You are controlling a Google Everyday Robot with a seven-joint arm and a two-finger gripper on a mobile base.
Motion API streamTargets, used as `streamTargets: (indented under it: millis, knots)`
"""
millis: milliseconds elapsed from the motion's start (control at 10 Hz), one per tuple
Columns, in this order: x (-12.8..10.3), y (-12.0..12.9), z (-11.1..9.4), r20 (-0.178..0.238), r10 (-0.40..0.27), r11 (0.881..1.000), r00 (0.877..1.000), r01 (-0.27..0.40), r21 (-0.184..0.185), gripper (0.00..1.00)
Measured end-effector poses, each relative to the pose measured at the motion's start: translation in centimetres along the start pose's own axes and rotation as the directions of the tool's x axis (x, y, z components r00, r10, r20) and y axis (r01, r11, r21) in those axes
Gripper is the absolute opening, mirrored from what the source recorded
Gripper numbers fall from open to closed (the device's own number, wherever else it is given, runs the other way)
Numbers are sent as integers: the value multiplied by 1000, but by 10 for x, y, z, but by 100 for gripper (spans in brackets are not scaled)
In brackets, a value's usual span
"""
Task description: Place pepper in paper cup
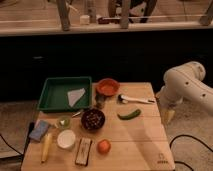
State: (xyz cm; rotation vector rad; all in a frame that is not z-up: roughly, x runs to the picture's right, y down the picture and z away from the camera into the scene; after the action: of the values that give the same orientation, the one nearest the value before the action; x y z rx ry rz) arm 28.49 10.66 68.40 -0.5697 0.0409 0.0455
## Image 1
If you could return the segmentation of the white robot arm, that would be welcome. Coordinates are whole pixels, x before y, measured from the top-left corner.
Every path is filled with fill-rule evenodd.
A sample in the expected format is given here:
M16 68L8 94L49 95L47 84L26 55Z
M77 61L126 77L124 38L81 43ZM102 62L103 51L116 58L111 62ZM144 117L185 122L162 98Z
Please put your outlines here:
M175 115L174 107L186 98L213 116L213 88L204 84L206 70L196 61L168 69L164 85L157 93L163 124L168 124Z

